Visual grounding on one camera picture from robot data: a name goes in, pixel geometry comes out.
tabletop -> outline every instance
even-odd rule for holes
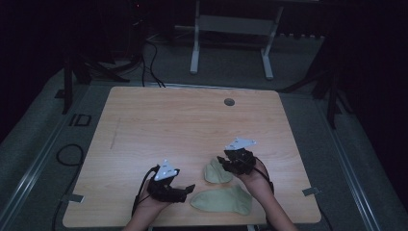
[[[225,99],[234,105],[225,104]],[[100,117],[75,194],[64,215],[67,227],[124,226],[131,217],[145,173],[164,159],[180,169],[173,188],[195,184],[185,203],[164,209],[152,226],[244,225],[265,223],[252,200],[251,213],[211,213],[193,208],[191,198],[207,190],[244,185],[204,179],[204,166],[236,137],[256,141],[246,149],[260,158],[274,183],[275,196],[293,222],[320,220],[304,165],[279,94],[271,90],[114,87]]]

black cable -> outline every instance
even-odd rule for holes
[[[261,161],[258,157],[255,157],[255,158],[256,158],[263,166],[265,166],[264,163],[262,163],[262,161]],[[243,160],[240,159],[240,158],[237,158],[237,160],[239,160],[239,161],[240,161],[241,163],[243,163],[244,165],[246,165],[246,166],[248,166],[248,167],[251,167],[253,170],[256,170],[258,173],[260,173],[260,174],[265,178],[265,180],[267,180],[267,182],[270,184],[270,187],[271,187],[272,191],[274,191],[274,189],[273,189],[273,183],[270,182],[268,170],[267,170],[266,167],[265,167],[265,171],[267,172],[267,175],[268,175],[268,176],[264,175],[263,172],[261,172],[259,169],[257,169],[257,168],[254,167],[253,165],[250,165],[250,164],[247,163],[246,161],[243,161]]]
[[[61,160],[61,157],[60,157],[61,153],[63,152],[64,149],[66,149],[66,148],[68,148],[70,146],[77,147],[80,150],[81,159],[80,159],[79,163],[70,164],[70,163],[66,163],[63,160]],[[75,179],[78,178],[81,167],[84,164],[84,161],[85,161],[84,149],[82,149],[82,147],[80,145],[75,144],[75,143],[67,144],[67,145],[63,146],[62,148],[60,148],[60,150],[57,152],[57,161],[58,161],[58,163],[60,163],[63,166],[78,167],[78,168],[77,168],[77,170],[75,172],[75,175],[72,177],[71,181],[69,182],[68,186],[66,187],[65,192],[64,192],[63,196],[60,198],[60,202],[59,202],[59,204],[58,204],[58,206],[57,206],[57,208],[56,208],[56,210],[54,212],[54,216],[53,216],[53,219],[52,219],[52,230],[56,230],[55,224],[56,224],[58,212],[60,211],[61,206],[63,205],[63,197],[68,194],[68,192],[71,189],[73,183],[75,182]]]
[[[156,56],[157,56],[157,46],[156,46],[155,44],[153,44],[152,42],[148,41],[148,40],[146,40],[145,42],[146,42],[146,44],[149,44],[149,45],[153,46],[154,49],[155,49],[155,52],[154,52],[152,61],[150,62],[150,74],[151,74],[152,77],[156,80],[156,82],[158,83],[159,87],[165,88],[165,87],[166,87],[165,83],[163,83],[163,81],[161,81],[159,78],[157,78],[156,75],[155,75],[154,72],[153,72],[153,63],[154,63],[154,61],[155,61],[155,59],[156,59]]]
[[[337,98],[339,98],[340,102],[342,103],[345,111],[348,112],[349,114],[353,115],[354,112],[351,109],[348,108],[348,105],[344,102],[342,96],[338,92],[336,93],[336,95],[337,95]]]
[[[146,67],[146,62],[144,61],[144,56],[141,54],[141,62],[143,63],[143,70],[141,71],[141,85],[144,87],[144,74],[145,74],[145,67]]]
[[[327,225],[329,226],[330,231],[333,230],[333,226],[331,225],[329,218],[327,217],[327,215],[322,211],[322,209],[320,208],[320,206],[318,205],[319,211],[320,213],[323,215],[324,220],[326,220]]]
[[[140,188],[139,188],[139,192],[138,192],[138,194],[136,195],[136,198],[135,198],[135,202],[134,202],[134,204],[133,204],[133,208],[132,208],[132,215],[133,215],[133,213],[135,213],[135,210],[136,210],[136,208],[138,207],[138,205],[140,205],[145,199],[147,199],[150,195],[148,195],[147,197],[145,197],[145,198],[143,198],[141,201],[139,201],[139,198],[140,198],[140,195],[141,195],[141,191],[143,190],[143,187],[144,187],[144,184],[145,184],[145,182],[146,182],[146,180],[147,180],[147,177],[150,175],[150,173],[151,172],[157,172],[158,170],[159,170],[159,168],[160,168],[160,166],[155,166],[155,167],[152,167],[150,170],[148,170],[147,171],[147,173],[144,175],[144,177],[143,177],[143,180],[141,181],[141,184],[140,184]]]

white metal leg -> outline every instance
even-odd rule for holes
[[[248,229],[248,231],[255,231],[256,230],[255,225],[253,225],[253,224],[246,225],[246,228]]]
[[[269,36],[268,44],[261,49],[262,62],[267,79],[272,79],[272,67],[270,66],[269,52],[273,39],[276,36],[276,30],[283,7],[280,7],[275,20],[260,20],[249,18],[231,18],[211,15],[200,15],[200,1],[195,1],[195,25],[194,25],[194,48],[191,56],[190,73],[198,72],[198,61],[200,56],[199,33],[204,31],[217,31],[225,33],[241,33],[250,35]]]
[[[282,15],[282,11],[283,11],[283,7],[280,7],[278,10],[278,14],[276,15],[275,21],[270,26],[268,44],[265,48],[261,49],[261,56],[262,56],[262,62],[264,64],[265,77],[269,80],[273,79],[272,67],[270,66],[270,60],[269,60],[269,52],[270,52],[270,47],[272,46],[272,43],[273,43],[273,39],[276,36],[276,30],[278,29],[278,24],[279,24],[280,17]]]
[[[198,72],[198,60],[200,57],[200,1],[195,1],[195,26],[194,26],[194,48],[192,49],[190,73],[196,74]]]

